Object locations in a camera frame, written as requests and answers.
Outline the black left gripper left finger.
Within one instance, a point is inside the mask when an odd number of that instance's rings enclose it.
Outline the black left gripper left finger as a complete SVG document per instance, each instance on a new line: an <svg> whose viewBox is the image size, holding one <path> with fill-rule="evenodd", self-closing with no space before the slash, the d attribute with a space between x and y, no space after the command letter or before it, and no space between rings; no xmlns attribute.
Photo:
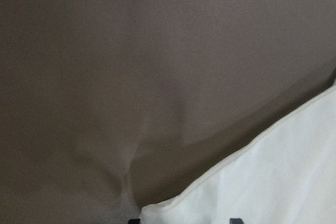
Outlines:
<svg viewBox="0 0 336 224"><path fill-rule="evenodd" d="M139 218L129 219L128 224L140 224L140 219Z"/></svg>

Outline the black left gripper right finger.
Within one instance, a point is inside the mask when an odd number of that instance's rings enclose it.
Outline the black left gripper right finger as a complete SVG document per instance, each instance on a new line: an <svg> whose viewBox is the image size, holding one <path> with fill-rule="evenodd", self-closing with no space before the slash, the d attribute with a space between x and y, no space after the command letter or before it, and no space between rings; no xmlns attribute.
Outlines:
<svg viewBox="0 0 336 224"><path fill-rule="evenodd" d="M243 220L241 218L230 218L229 224L243 224Z"/></svg>

